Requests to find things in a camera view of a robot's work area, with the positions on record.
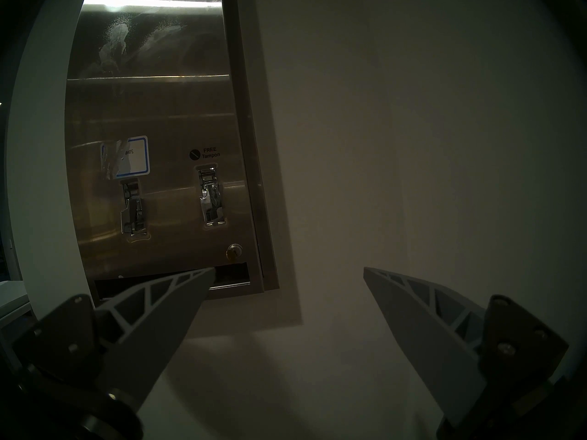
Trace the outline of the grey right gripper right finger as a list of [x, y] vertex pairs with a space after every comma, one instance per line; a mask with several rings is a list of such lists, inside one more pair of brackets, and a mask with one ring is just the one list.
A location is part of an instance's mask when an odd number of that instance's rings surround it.
[[373, 267], [364, 281], [448, 425], [485, 425], [546, 383], [568, 343], [512, 298], [481, 307], [448, 287]]

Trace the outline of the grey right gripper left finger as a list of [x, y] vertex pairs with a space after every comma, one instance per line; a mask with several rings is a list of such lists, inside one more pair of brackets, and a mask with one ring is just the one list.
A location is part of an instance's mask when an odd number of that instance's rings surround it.
[[214, 268], [134, 285], [94, 307], [76, 294], [14, 342], [23, 369], [58, 387], [122, 394], [137, 410], [182, 344], [215, 281]]

